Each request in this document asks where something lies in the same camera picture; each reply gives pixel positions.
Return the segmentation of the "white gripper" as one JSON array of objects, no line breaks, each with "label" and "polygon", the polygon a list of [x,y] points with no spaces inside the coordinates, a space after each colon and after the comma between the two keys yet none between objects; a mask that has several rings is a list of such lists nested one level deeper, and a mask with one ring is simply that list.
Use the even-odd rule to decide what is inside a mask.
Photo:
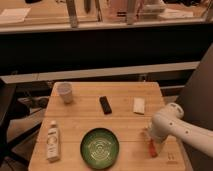
[{"label": "white gripper", "polygon": [[149,127],[148,128],[148,134],[149,136],[156,142],[154,144],[155,151],[157,155],[160,155],[163,148],[164,148],[164,141],[167,139],[166,135],[159,134],[154,128]]}]

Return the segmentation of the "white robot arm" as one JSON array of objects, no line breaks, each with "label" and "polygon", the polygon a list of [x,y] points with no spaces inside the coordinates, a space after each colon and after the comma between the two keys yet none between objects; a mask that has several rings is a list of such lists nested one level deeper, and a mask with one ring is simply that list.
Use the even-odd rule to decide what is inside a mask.
[{"label": "white robot arm", "polygon": [[148,135],[157,143],[163,143],[172,135],[213,157],[213,131],[189,124],[182,120],[183,116],[180,105],[168,103],[152,116],[147,128]]}]

